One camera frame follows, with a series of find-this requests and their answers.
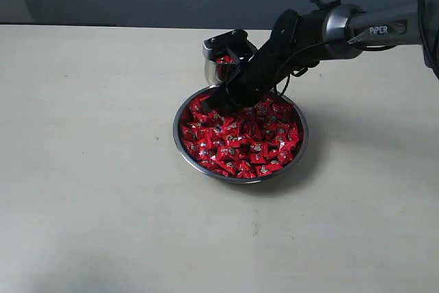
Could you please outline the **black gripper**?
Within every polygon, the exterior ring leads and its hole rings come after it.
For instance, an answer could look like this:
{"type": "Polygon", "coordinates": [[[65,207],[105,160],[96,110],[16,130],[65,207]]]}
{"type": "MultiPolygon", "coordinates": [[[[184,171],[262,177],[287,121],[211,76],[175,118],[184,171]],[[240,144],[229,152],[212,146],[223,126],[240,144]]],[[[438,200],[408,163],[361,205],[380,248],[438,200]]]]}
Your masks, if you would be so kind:
{"type": "Polygon", "coordinates": [[[239,66],[233,78],[214,93],[200,98],[202,112],[207,115],[219,109],[221,116],[232,117],[241,108],[254,106],[280,81],[279,71],[293,53],[293,46],[280,46],[269,40],[249,61],[239,66]]]}

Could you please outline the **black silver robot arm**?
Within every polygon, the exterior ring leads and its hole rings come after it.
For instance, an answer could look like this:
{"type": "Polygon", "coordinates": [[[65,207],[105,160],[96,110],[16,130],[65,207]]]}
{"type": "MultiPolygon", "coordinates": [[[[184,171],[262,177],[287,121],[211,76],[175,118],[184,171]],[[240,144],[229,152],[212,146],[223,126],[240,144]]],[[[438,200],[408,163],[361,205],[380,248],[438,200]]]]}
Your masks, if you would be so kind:
{"type": "Polygon", "coordinates": [[[364,51],[385,51],[400,45],[421,45],[424,61],[438,72],[438,0],[367,12],[336,0],[300,15],[292,9],[275,21],[269,38],[256,48],[244,30],[204,41],[204,57],[232,60],[217,89],[202,100],[202,110],[236,112],[254,106],[282,80],[300,77],[326,60],[348,60],[364,51]]]}

